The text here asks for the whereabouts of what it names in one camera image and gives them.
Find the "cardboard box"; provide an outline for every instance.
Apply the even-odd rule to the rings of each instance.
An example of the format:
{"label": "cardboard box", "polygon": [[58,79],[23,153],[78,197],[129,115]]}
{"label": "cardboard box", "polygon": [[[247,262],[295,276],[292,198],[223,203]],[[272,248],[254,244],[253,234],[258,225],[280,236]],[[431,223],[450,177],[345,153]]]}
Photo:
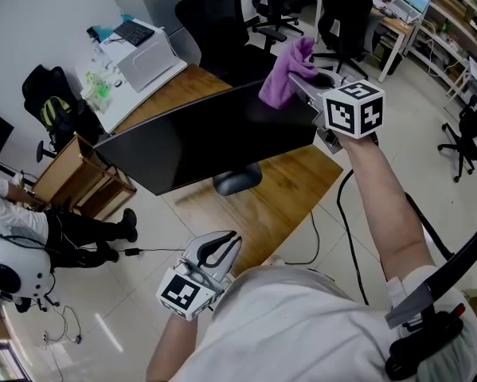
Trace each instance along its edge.
{"label": "cardboard box", "polygon": [[477,289],[463,290],[463,295],[471,309],[474,310],[475,316],[477,317]]}

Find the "trash bin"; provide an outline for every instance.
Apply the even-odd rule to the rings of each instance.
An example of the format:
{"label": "trash bin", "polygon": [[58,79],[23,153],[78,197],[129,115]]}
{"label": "trash bin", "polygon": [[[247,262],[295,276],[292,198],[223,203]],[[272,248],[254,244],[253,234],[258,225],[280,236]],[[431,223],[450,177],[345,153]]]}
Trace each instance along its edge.
{"label": "trash bin", "polygon": [[[381,61],[379,65],[382,71],[387,64],[387,60],[389,59],[391,53],[392,49],[383,45],[383,55],[381,56]],[[402,60],[403,56],[400,53],[397,53],[396,57],[394,58],[394,61],[392,62],[392,65],[390,65],[390,69],[387,72],[387,75],[392,75]]]}

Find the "backpack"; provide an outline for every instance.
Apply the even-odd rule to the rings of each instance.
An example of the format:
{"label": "backpack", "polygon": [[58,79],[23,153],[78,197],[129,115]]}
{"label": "backpack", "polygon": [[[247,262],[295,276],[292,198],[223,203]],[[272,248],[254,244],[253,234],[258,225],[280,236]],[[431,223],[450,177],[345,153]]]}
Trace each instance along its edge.
{"label": "backpack", "polygon": [[76,114],[77,112],[58,96],[48,98],[41,109],[41,122],[49,132],[51,143],[57,153],[73,138],[76,131]]}

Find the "black keyboard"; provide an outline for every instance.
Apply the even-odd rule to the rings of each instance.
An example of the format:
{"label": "black keyboard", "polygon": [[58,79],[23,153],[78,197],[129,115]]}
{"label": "black keyboard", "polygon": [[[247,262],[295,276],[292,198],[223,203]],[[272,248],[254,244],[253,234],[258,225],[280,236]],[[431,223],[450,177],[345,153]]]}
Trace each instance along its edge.
{"label": "black keyboard", "polygon": [[132,20],[126,20],[122,25],[115,29],[114,32],[135,47],[141,45],[155,33],[154,30]]}

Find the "black office chair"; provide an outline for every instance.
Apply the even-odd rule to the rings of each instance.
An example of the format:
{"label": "black office chair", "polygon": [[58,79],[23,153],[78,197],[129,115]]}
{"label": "black office chair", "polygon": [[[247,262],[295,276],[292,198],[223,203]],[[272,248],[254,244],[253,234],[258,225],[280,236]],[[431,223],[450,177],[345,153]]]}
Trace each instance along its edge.
{"label": "black office chair", "polygon": [[276,31],[279,31],[280,27],[286,27],[303,35],[301,29],[290,24],[298,25],[299,19],[297,17],[283,18],[283,16],[289,16],[291,13],[300,13],[304,6],[303,0],[268,0],[268,4],[261,4],[261,0],[252,0],[252,5],[260,16],[268,19],[266,22],[253,25],[252,31],[256,32],[259,27],[273,25]]}
{"label": "black office chair", "polygon": [[[323,16],[318,22],[318,31],[322,36],[327,48],[335,53],[313,54],[314,58],[327,58],[338,60],[337,73],[341,71],[343,64],[348,64],[365,79],[369,79],[352,58],[362,58],[368,27],[376,28],[380,17],[370,15],[373,9],[373,0],[323,0]],[[339,20],[339,36],[330,32],[334,20]]]}
{"label": "black office chair", "polygon": [[[22,84],[22,95],[25,99],[24,108],[40,123],[42,123],[40,113],[45,101],[52,96],[58,96],[76,112],[76,116],[74,116],[76,117],[75,131],[83,138],[91,144],[96,144],[99,135],[104,132],[98,118],[84,100],[78,100],[73,95],[61,67],[55,67],[48,71],[42,65],[38,65]],[[51,152],[45,150],[43,141],[40,141],[37,148],[37,161],[40,162],[44,155],[55,156],[66,144],[68,142],[57,143],[54,152]]]}
{"label": "black office chair", "polygon": [[455,140],[455,144],[440,144],[438,145],[438,151],[442,149],[456,150],[459,153],[459,172],[454,177],[454,181],[458,182],[463,173],[463,163],[466,159],[470,165],[470,169],[467,170],[469,174],[472,174],[475,170],[473,160],[477,161],[477,109],[474,111],[473,107],[477,104],[477,97],[473,95],[470,99],[470,103],[459,113],[459,131],[461,137],[459,137],[448,123],[442,125],[442,130],[448,130]]}
{"label": "black office chair", "polygon": [[181,0],[175,12],[201,50],[199,66],[231,86],[266,78],[277,59],[270,53],[273,42],[286,41],[265,29],[264,49],[247,44],[241,0]]}

